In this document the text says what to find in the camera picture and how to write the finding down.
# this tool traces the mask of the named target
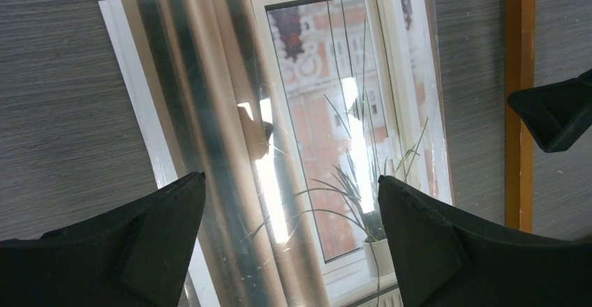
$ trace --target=gray wallpaper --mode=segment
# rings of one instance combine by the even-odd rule
[[[456,205],[504,220],[503,0],[434,0]]]
[[[97,0],[0,0],[0,239],[156,189]]]
[[[537,0],[536,85],[592,68],[592,0]],[[563,153],[535,150],[534,232],[592,234],[592,129]]]
[[[97,1],[0,0],[0,239],[38,237],[156,188]],[[539,0],[538,84],[590,67],[590,3]],[[502,223],[503,0],[435,7],[456,202]],[[590,139],[536,153],[536,232],[590,230]]]

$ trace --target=mirror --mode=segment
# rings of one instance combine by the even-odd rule
[[[159,187],[207,175],[200,305],[399,306],[378,177],[452,204],[426,0],[100,6]]]

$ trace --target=window pane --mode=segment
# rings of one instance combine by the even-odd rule
[[[357,220],[356,204],[378,208],[377,167],[392,166],[365,0],[299,1],[267,17],[307,187],[325,188],[309,193],[312,208]],[[348,190],[348,182],[346,195],[360,197],[353,204],[328,190]],[[326,262],[367,237],[340,215],[314,217]]]

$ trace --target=orange wooden strip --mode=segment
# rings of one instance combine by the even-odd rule
[[[534,87],[536,0],[505,0],[505,94]],[[532,231],[533,138],[505,108],[505,224]]]

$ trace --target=curtain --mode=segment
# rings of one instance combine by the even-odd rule
[[[289,155],[273,155],[290,238],[276,243],[256,161],[267,151],[260,102],[272,102],[274,147],[287,152],[281,83],[259,57],[248,0],[122,0],[179,175],[205,172],[199,240],[222,306],[326,306],[304,197]]]

